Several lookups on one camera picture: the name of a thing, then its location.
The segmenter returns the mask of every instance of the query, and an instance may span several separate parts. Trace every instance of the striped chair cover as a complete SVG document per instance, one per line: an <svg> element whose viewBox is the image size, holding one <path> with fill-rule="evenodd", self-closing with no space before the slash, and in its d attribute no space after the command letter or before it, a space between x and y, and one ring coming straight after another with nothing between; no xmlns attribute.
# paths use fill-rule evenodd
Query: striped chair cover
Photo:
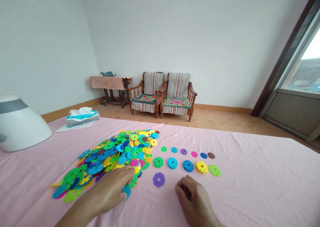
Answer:
<svg viewBox="0 0 320 227"><path fill-rule="evenodd" d="M187 98L189 81L189 73L170 73L167 98ZM163 113L186 115L187 111L186 108L163 106Z"/></svg>
<svg viewBox="0 0 320 227"><path fill-rule="evenodd" d="M163 83L163 72L145 72L144 73L144 93L140 94L155 94L155 91L160 89ZM154 113L154 105L147 103L132 102L132 108L139 111Z"/></svg>

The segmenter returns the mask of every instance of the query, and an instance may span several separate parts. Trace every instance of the hand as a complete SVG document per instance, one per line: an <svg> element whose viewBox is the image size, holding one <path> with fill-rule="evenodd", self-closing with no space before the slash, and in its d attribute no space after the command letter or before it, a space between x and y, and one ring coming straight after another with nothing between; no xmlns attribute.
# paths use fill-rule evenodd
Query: hand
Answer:
<svg viewBox="0 0 320 227"><path fill-rule="evenodd" d="M190 227L223 226L213 211L207 191L191 176L179 180L175 189Z"/></svg>
<svg viewBox="0 0 320 227"><path fill-rule="evenodd" d="M132 182L134 173L130 165L107 172L77 200L77 204L88 206L93 216L109 212L127 198L127 194L121 191Z"/></svg>
<svg viewBox="0 0 320 227"><path fill-rule="evenodd" d="M86 226L97 215L109 212L127 198L122 190L132 182L134 173L130 165L107 172L73 204L56 227Z"/></svg>

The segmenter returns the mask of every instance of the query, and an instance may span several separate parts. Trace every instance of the baseboard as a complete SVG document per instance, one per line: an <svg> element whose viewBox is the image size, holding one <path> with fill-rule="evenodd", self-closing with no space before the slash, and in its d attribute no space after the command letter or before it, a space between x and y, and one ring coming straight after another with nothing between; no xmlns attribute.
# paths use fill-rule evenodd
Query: baseboard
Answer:
<svg viewBox="0 0 320 227"><path fill-rule="evenodd" d="M242 113L242 114L251 114L251 112L252 112L252 109L249 109L249 108L229 107L229 106L220 106L220 105L194 104L194 108L195 109L224 111L224 112L234 112L234 113Z"/></svg>
<svg viewBox="0 0 320 227"><path fill-rule="evenodd" d="M76 104L76 105L72 105L69 106L67 108L63 108L57 111L53 111L51 113L48 114L44 114L42 115L42 118L48 123L51 122L53 120L59 119L63 116L67 116L69 114L69 111L72 109L80 109L81 107L89 107L95 104L100 104L100 102L103 100L103 97L99 97L93 100L88 100L86 102L80 103L80 104Z"/></svg>
<svg viewBox="0 0 320 227"><path fill-rule="evenodd" d="M100 104L104 97L99 97L93 100L88 100L86 102L69 106L57 111L53 111L48 114L42 115L43 119L48 123L53 120L59 119L63 116L67 116L71 109L80 109L81 107L89 107L92 105ZM120 97L114 97L116 101L121 101ZM215 110L215 111L224 111L224 112L234 112L242 114L251 114L252 109L249 108L240 108L240 107L229 107L229 106L220 106L220 105L206 105L206 104L194 104L195 109L204 109L204 110Z"/></svg>

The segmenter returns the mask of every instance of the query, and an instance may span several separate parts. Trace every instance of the left hand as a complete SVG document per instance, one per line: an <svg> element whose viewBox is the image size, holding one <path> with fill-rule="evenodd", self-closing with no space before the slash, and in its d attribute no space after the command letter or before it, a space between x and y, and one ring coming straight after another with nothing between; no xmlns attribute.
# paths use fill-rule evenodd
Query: left hand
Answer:
<svg viewBox="0 0 320 227"><path fill-rule="evenodd" d="M92 218L109 212L127 198L127 194L122 190L126 184L132 182L134 174L134 168L130 165L107 172L75 204L87 206Z"/></svg>

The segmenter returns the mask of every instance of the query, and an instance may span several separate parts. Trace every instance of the white appliance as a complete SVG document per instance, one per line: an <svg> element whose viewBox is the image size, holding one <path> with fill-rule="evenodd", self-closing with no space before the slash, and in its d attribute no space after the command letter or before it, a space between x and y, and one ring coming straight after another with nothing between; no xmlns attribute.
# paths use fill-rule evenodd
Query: white appliance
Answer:
<svg viewBox="0 0 320 227"><path fill-rule="evenodd" d="M8 152L34 146L52 135L44 119L17 95L0 95L0 146Z"/></svg>

